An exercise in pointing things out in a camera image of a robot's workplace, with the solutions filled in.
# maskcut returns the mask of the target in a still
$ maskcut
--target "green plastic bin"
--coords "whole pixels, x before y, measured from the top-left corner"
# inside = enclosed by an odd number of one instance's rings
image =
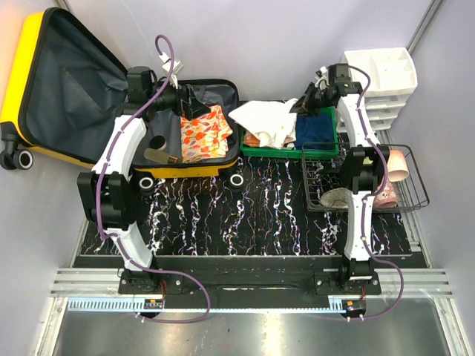
[[[338,137],[336,136],[336,121],[335,121],[335,108],[323,108],[320,110],[321,113],[329,113],[332,117],[333,122],[333,142],[338,141]],[[329,148],[333,148],[332,150],[328,151],[320,151],[320,150],[305,150],[305,157],[310,159],[321,159],[321,160],[328,160],[332,159],[334,156],[338,155],[340,151],[340,147],[337,144],[329,145]],[[244,135],[241,135],[240,141],[240,150],[243,152],[244,156],[254,156],[254,157],[271,157],[271,158],[290,158],[290,159],[300,159],[302,158],[302,150],[291,150],[282,148],[281,150],[277,150],[275,148],[267,148],[267,147],[249,147],[244,145]]]

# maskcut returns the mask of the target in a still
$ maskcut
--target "wall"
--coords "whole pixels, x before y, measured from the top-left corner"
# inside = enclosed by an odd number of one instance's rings
[[[430,1],[68,2],[127,66],[162,73],[154,38],[163,33],[185,65],[181,78],[229,79],[243,99],[288,99],[344,50],[405,47]]]
[[[0,0],[0,106],[22,22],[51,1]],[[29,171],[0,168],[0,354],[26,355],[60,266],[73,256],[84,219],[79,169],[35,155]]]
[[[475,347],[475,2],[447,1],[415,52],[419,87],[391,129],[415,151],[430,196],[418,212],[436,267],[446,268]]]

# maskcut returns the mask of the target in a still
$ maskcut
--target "black marble tabletop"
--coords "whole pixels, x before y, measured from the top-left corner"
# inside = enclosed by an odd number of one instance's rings
[[[144,197],[137,221],[156,255],[342,254],[347,214],[310,212],[299,160],[240,158],[245,188],[230,191],[220,177],[162,179]],[[373,213],[373,250],[408,255],[400,214]],[[81,255],[117,255],[89,224]]]

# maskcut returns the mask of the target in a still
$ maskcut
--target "blue cloth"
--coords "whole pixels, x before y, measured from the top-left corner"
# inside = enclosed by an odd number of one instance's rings
[[[297,116],[295,122],[295,148],[302,149],[306,142],[334,142],[332,117],[328,113],[321,113],[318,117]],[[306,145],[305,148],[314,150],[332,150],[331,145]]]

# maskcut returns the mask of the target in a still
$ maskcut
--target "white cloth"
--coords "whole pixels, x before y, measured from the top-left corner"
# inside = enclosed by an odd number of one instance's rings
[[[282,148],[290,136],[295,141],[296,113],[289,113],[297,99],[287,102],[247,102],[229,117],[260,140],[261,147]]]

